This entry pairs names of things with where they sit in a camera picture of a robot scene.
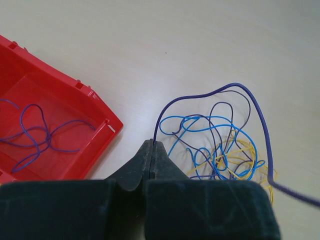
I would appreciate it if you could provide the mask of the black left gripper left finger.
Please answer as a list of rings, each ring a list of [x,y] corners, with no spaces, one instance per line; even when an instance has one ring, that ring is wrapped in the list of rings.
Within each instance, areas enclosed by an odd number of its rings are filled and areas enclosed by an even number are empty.
[[[106,179],[16,181],[0,188],[3,240],[123,239],[144,219],[143,181],[153,141]]]

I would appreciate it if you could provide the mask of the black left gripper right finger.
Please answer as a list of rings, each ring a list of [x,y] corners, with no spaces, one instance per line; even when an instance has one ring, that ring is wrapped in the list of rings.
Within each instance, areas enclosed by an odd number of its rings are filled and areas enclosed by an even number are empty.
[[[279,240],[267,193],[247,180],[190,180],[161,142],[145,141],[147,240]]]

